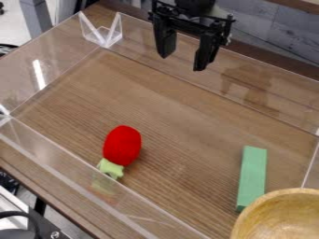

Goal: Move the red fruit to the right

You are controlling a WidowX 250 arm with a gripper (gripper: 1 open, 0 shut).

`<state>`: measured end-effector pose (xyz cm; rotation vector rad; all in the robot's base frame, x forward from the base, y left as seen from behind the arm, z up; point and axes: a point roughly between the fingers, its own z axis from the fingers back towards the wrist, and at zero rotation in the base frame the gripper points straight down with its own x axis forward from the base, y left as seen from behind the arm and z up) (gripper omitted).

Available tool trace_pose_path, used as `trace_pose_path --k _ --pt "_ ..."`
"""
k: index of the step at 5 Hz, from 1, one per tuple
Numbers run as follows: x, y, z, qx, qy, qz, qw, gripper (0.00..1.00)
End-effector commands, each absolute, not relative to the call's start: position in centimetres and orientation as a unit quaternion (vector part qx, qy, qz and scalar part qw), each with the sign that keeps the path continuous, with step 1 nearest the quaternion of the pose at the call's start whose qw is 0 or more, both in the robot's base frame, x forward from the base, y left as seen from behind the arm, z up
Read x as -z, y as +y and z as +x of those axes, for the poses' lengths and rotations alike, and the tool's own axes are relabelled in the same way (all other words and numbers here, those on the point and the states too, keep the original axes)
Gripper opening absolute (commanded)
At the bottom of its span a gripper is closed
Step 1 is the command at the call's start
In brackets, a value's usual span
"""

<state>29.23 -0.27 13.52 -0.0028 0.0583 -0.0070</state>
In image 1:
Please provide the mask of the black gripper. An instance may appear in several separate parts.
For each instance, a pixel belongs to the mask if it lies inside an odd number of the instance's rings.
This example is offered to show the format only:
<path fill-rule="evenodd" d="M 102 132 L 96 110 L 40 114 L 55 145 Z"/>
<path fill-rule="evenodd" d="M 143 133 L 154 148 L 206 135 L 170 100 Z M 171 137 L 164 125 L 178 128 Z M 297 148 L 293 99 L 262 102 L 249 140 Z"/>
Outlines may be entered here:
<path fill-rule="evenodd" d="M 231 43 L 235 16 L 219 7 L 216 0 L 152 0 L 150 21 L 162 58 L 176 50 L 178 31 L 188 35 L 212 31 L 200 36 L 195 71 L 203 71 L 215 60 L 219 45 Z"/>

